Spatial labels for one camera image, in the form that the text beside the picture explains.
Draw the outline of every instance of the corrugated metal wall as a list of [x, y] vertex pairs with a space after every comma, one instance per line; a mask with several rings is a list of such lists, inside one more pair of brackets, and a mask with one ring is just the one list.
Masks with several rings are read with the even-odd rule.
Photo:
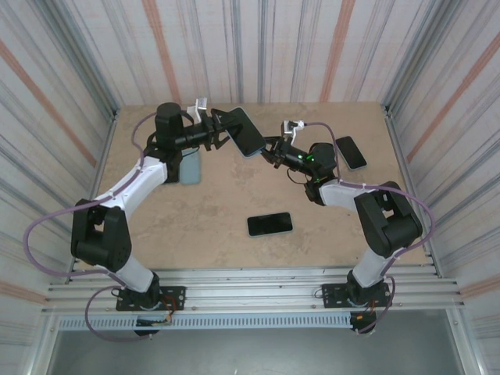
[[432, 0], [65, 0], [120, 105], [379, 102]]
[[[440, 5], [433, 0], [0, 2], [0, 373], [16, 371], [49, 279], [24, 228], [89, 193], [113, 109], [193, 102], [383, 101]], [[438, 256], [457, 276], [490, 368], [500, 367], [495, 0], [457, 0], [395, 110]], [[64, 269], [70, 218], [33, 236]]]
[[[39, 216], [89, 196], [112, 115], [80, 78], [45, 10], [35, 2], [0, 2], [2, 375], [17, 373], [51, 280], [24, 256], [23, 232]], [[70, 225], [70, 216], [61, 217], [33, 232], [37, 259], [67, 269]]]
[[500, 373], [500, 2], [456, 4], [391, 107], [416, 190], [437, 216], [435, 255]]

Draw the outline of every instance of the beige tabletop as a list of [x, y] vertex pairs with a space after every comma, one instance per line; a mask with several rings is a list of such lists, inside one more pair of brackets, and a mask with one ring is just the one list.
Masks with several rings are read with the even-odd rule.
[[[235, 105], [214, 105], [229, 110]], [[249, 104], [242, 106], [264, 136], [280, 135], [283, 120], [323, 121], [336, 137], [350, 135], [368, 166], [349, 171], [340, 161], [343, 178], [400, 186], [391, 140], [377, 103]], [[112, 187], [138, 159], [130, 133], [155, 106], [127, 106], [120, 111], [100, 192]], [[155, 129], [154, 118], [137, 133], [145, 145]], [[309, 150], [313, 142], [330, 142], [322, 127], [306, 128], [294, 143]], [[139, 206], [129, 221], [133, 253], [149, 268], [213, 268], [275, 266], [338, 266], [358, 262], [367, 247], [359, 219], [339, 207], [311, 203], [302, 185], [293, 184], [286, 168], [274, 169], [261, 156], [244, 159], [232, 142], [220, 150], [200, 150], [202, 182], [162, 185]], [[300, 173], [293, 178], [303, 181]], [[290, 212], [294, 230], [288, 234], [250, 238], [249, 216]], [[422, 249], [404, 255], [402, 263], [427, 262]]]

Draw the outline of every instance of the phone screen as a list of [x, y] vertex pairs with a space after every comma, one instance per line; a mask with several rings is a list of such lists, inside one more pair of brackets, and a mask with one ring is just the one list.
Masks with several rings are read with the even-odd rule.
[[249, 217], [247, 224], [250, 237], [290, 232], [293, 229], [289, 212]]
[[[229, 113], [236, 116], [241, 125], [239, 127], [229, 127], [226, 131], [245, 158], [256, 155], [266, 147], [266, 140], [264, 140], [264, 137], [243, 108], [235, 108]], [[220, 116], [220, 122], [224, 124], [224, 115]]]
[[338, 138], [337, 146], [350, 170], [357, 170], [366, 165], [366, 160], [351, 137]]

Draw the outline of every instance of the purple cable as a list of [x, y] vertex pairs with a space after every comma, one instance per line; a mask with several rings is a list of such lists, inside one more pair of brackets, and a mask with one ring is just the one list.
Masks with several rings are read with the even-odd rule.
[[417, 243], [415, 243], [413, 245], [410, 245], [408, 248], [402, 248], [398, 252], [395, 252], [393, 254], [392, 258], [389, 260], [389, 262], [387, 262], [387, 264], [385, 265], [385, 267], [380, 272], [380, 275], [383, 277], [385, 275], [385, 273], [394, 264], [395, 260], [400, 255], [403, 255], [403, 254], [409, 252], [410, 250], [413, 250], [414, 248], [418, 248], [424, 242], [427, 242], [432, 237], [432, 235], [434, 234], [434, 231], [436, 230], [436, 219], [434, 217], [434, 214], [432, 213], [432, 211], [430, 210], [430, 208], [423, 201], [421, 201], [420, 199], [418, 199], [414, 195], [411, 195], [410, 193], [407, 193], [406, 191], [399, 190], [399, 189], [396, 189], [394, 187], [388, 187], [388, 186], [367, 185], [367, 184], [354, 184], [352, 182], [345, 182], [345, 181], [343, 181], [342, 178], [341, 178], [341, 169], [340, 169], [340, 167], [338, 165], [338, 146], [337, 146], [337, 142], [335, 141], [335, 135], [334, 135], [334, 132], [331, 130], [331, 127], [328, 124], [321, 123], [321, 122], [307, 123], [306, 126], [308, 126], [308, 125], [319, 125], [321, 127], [326, 127], [328, 129], [328, 131], [330, 132], [330, 135], [331, 135], [332, 140], [334, 142], [335, 162], [337, 163], [337, 178], [338, 178], [338, 181], [339, 181], [340, 185], [346, 186], [347, 188], [391, 191], [393, 193], [400, 194], [400, 195], [402, 195], [402, 196], [404, 196], [404, 197], [406, 197], [408, 199], [413, 200], [417, 204], [419, 204], [423, 208], [423, 210], [426, 212], [426, 214], [429, 216], [429, 219], [430, 219], [430, 229], [429, 229], [427, 235], [424, 238], [422, 238], [420, 241], [418, 241]]
[[135, 342], [135, 341], [140, 341], [144, 340], [146, 338], [151, 338], [151, 335], [147, 336], [139, 336], [139, 337], [113, 337], [113, 336], [107, 336], [105, 334], [101, 334], [97, 332], [93, 326], [91, 325], [91, 321], [88, 319], [88, 310], [91, 308], [91, 303], [94, 301], [94, 299], [100, 295], [103, 291], [108, 291], [109, 289], [115, 289], [115, 288], [120, 288], [117, 285], [112, 285], [110, 287], [104, 287], [102, 289], [99, 289], [96, 291], [88, 300], [87, 305], [85, 306], [85, 324], [87, 324], [87, 328], [90, 332], [92, 332], [95, 336], [98, 338], [101, 338], [102, 340], [105, 341], [111, 341], [111, 342]]
[[386, 276], [388, 279], [391, 279], [392, 281], [392, 292], [391, 292], [391, 297], [389, 298], [389, 301], [387, 302], [387, 306], [385, 306], [385, 309], [383, 312], [380, 313], [380, 315], [375, 319], [374, 322], [368, 324], [366, 327], [362, 328], [361, 330], [357, 330], [356, 333], [362, 334], [363, 332], [366, 332], [369, 330], [371, 327], [374, 327], [377, 323], [379, 323], [385, 316], [385, 314], [388, 313], [389, 308], [392, 306], [392, 301], [394, 300], [394, 295], [396, 293], [396, 281], [391, 275]]
[[26, 231], [24, 232], [24, 235], [23, 235], [24, 254], [28, 258], [28, 260], [31, 262], [31, 264], [33, 264], [41, 272], [44, 272], [44, 273], [47, 273], [47, 274], [49, 274], [51, 276], [56, 276], [56, 277], [76, 277], [76, 276], [83, 276], [83, 275], [92, 275], [92, 274], [96, 274], [96, 273], [104, 273], [105, 275], [108, 275], [109, 277], [111, 277], [112, 279], [114, 279], [114, 281], [116, 281], [117, 283], [121, 284], [122, 286], [125, 285], [125, 283], [122, 282], [122, 280], [120, 280], [117, 276], [115, 276], [113, 273], [110, 273], [107, 270], [76, 271], [76, 272], [69, 272], [69, 273], [51, 270], [51, 269], [49, 269], [49, 268], [41, 265], [33, 257], [33, 254], [31, 254], [31, 250], [30, 250], [30, 246], [29, 246], [29, 241], [28, 240], [30, 238], [31, 231], [38, 224], [41, 224], [44, 221], [46, 221], [48, 219], [51, 219], [53, 217], [56, 217], [56, 216], [59, 216], [59, 215], [64, 215], [65, 213], [74, 213], [76, 211], [80, 211], [81, 209], [89, 209], [91, 207], [95, 207], [97, 205], [101, 205], [102, 203], [107, 202], [108, 200], [112, 199], [113, 196], [118, 195], [120, 192], [122, 192], [123, 190], [125, 190], [126, 188], [128, 188], [130, 186], [130, 184], [132, 184], [134, 182], [134, 180], [138, 177], [139, 173], [141, 172], [140, 168], [142, 168], [142, 166], [144, 165], [144, 153], [142, 151], [141, 146], [135, 141], [135, 134], [137, 133], [138, 128], [140, 127], [140, 125], [142, 125], [147, 119], [153, 117], [155, 114], [156, 114], [156, 112], [150, 113], [149, 115], [147, 115], [145, 118], [143, 118], [141, 121], [139, 121], [137, 123], [137, 125], [134, 128], [134, 130], [132, 131], [132, 145], [135, 146], [139, 150], [139, 155], [140, 155], [139, 168], [135, 171], [134, 175], [125, 184], [123, 184], [116, 191], [113, 192], [112, 196], [110, 195], [110, 196], [105, 197], [103, 199], [99, 199], [98, 201], [93, 201], [93, 202], [85, 203], [84, 205], [77, 205], [75, 207], [70, 207], [68, 209], [62, 209], [62, 210], [57, 211], [57, 212], [49, 213], [48, 215], [45, 215], [45, 216], [43, 216], [43, 217], [41, 217], [39, 219], [36, 219], [33, 223], [31, 223], [28, 226], [28, 228], [26, 229]]

